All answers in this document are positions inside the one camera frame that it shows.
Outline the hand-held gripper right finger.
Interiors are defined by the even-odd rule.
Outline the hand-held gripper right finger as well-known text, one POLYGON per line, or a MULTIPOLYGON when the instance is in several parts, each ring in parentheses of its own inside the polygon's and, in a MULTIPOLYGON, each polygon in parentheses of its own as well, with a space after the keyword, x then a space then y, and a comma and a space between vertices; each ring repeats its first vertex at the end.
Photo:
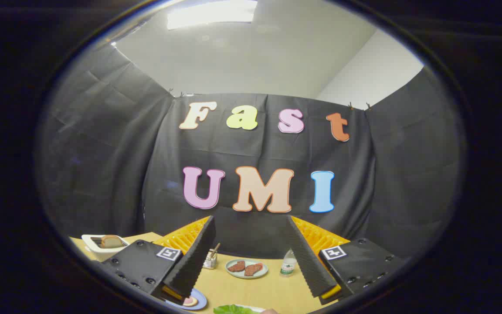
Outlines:
POLYGON ((369 290, 404 264, 371 240, 347 240, 288 216, 285 236, 313 297, 322 305, 369 290))

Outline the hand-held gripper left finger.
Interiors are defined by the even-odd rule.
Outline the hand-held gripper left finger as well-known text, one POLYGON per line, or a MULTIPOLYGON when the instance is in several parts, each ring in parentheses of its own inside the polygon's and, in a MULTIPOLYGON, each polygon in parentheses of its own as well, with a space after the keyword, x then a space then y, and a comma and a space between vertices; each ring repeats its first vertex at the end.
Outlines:
POLYGON ((159 240, 133 241, 104 260, 101 269, 117 282, 182 305, 197 282, 216 230, 214 217, 207 216, 159 240))

